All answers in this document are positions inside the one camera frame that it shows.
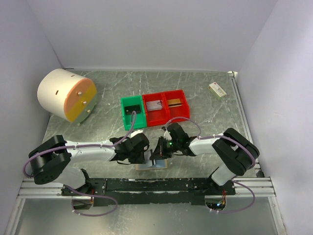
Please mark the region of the tan card holder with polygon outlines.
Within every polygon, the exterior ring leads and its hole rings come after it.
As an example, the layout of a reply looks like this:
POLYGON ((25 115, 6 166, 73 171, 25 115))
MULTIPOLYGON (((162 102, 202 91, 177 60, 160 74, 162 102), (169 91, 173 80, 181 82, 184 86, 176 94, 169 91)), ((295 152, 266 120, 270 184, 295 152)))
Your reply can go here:
POLYGON ((143 171, 143 170, 155 170, 155 169, 166 169, 168 167, 168 160, 150 160, 152 154, 152 150, 148 150, 144 153, 144 160, 143 164, 136 164, 135 169, 136 171, 143 171))

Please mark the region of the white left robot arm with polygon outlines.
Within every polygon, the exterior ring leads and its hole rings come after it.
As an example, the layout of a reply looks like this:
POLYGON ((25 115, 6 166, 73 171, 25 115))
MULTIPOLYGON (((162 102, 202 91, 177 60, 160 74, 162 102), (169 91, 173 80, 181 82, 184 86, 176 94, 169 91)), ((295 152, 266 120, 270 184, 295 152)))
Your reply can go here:
POLYGON ((142 164, 149 145, 148 138, 140 131, 129 137, 100 142, 67 141, 62 135, 56 135, 29 153, 30 176, 37 185, 61 183, 79 195, 86 195, 91 190, 88 173, 76 168, 75 164, 90 161, 121 164, 125 160, 130 164, 142 164))

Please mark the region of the grey striped credit card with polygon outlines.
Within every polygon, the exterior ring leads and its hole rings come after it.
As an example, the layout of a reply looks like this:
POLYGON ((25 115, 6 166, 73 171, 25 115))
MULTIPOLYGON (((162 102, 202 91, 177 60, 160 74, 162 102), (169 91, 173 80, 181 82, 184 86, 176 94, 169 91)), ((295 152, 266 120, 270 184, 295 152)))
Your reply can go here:
POLYGON ((161 100, 154 100, 146 102, 147 111, 157 111, 162 109, 162 102, 161 100))

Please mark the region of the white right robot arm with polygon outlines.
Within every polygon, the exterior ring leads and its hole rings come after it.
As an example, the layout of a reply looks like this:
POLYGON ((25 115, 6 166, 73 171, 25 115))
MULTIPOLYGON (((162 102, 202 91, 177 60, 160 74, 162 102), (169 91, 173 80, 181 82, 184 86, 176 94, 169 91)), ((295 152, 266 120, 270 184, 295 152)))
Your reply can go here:
POLYGON ((243 176, 253 168, 260 156, 259 149, 233 128, 208 137, 190 137, 182 126, 173 123, 165 127, 165 133, 159 137, 150 160, 168 159, 176 152, 190 157, 202 154, 217 154, 220 157, 223 164, 211 174, 207 183, 208 191, 214 195, 223 191, 229 180, 243 176))

